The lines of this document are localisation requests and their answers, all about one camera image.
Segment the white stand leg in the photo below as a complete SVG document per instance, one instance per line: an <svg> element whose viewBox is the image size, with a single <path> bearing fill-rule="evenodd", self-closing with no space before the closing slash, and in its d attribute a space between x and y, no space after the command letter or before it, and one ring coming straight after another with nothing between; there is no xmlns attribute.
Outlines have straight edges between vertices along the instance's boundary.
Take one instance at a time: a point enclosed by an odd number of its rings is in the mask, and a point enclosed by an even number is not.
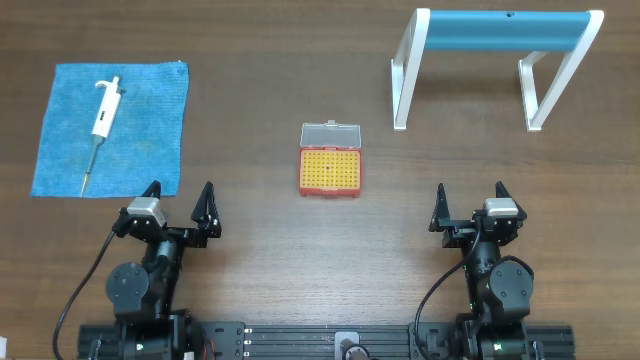
<svg viewBox="0 0 640 360"><path fill-rule="evenodd" d="M405 130L413 90L418 78L420 60L429 29L429 9L416 9L404 32L398 51L391 59L391 91L393 128Z"/></svg>
<svg viewBox="0 0 640 360"><path fill-rule="evenodd" d="M538 99L536 97L536 88L533 82L533 64L540 60L546 53L534 51L526 58L518 62L518 70L520 72L520 85L522 86L522 102L527 120L527 131L540 131L542 124L549 115L549 112L555 105L556 101L562 94L562 91L569 83L571 76L580 65L582 58L589 50L593 39L600 30L604 13L600 10L591 10L591 20L584 30L576 48L572 52L566 53L560 69L553 79L547 95L542 99L542 103L538 107Z"/></svg>

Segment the wooden table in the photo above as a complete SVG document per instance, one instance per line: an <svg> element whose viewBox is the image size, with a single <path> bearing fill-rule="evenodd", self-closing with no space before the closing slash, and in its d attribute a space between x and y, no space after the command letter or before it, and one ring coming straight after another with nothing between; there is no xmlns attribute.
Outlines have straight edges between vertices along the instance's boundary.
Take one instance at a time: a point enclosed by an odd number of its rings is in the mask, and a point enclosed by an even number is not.
<svg viewBox="0 0 640 360"><path fill-rule="evenodd" d="M537 1L605 11L592 50L544 130L527 133L522 54L428 54L409 130L392 130L389 59L418 6L525 9L517 1L0 1L0 335L8 355L51 358L60 312L129 199L30 198L55 64L189 63L171 223L215 184L223 238L188 250L175 308L259 324L407 324L460 259L427 232L438 183L467 219L502 180L529 213L503 249L536 270L533 322L574 326L580 359L640 357L640 2ZM537 65L545 89L560 57ZM301 124L362 126L359 199L301 198ZM109 323L105 278L144 244L116 239L63 328ZM424 320L467 309L462 273Z"/></svg>

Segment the clear plastic lid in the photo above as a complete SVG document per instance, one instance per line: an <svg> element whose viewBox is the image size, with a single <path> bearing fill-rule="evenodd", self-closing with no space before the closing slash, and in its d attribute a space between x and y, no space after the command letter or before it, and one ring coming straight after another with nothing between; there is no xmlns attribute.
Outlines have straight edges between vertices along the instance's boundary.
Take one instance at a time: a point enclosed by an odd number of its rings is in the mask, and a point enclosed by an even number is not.
<svg viewBox="0 0 640 360"><path fill-rule="evenodd" d="M335 120L329 120L326 124L302 125L300 147L337 147L359 149L362 145L360 139L360 125L336 124Z"/></svg>

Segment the blue absorbent pad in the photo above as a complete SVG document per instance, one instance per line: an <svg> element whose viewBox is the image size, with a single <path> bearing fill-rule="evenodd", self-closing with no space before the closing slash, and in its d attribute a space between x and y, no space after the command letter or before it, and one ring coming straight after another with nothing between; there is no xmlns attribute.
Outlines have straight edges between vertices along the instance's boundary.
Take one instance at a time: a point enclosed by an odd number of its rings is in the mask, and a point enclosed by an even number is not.
<svg viewBox="0 0 640 360"><path fill-rule="evenodd" d="M84 197L139 196L153 180L162 184L162 195L178 193L187 64L61 64L42 124L31 196L80 197L105 92L95 84L115 75L125 92Z"/></svg>

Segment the blue bar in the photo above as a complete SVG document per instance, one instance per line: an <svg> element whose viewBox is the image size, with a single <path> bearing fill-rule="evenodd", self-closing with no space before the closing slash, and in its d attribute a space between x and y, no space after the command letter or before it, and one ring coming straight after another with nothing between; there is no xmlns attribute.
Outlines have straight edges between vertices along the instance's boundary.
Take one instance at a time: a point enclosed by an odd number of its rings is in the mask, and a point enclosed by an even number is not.
<svg viewBox="0 0 640 360"><path fill-rule="evenodd" d="M425 50L573 51L589 12L431 10Z"/></svg>

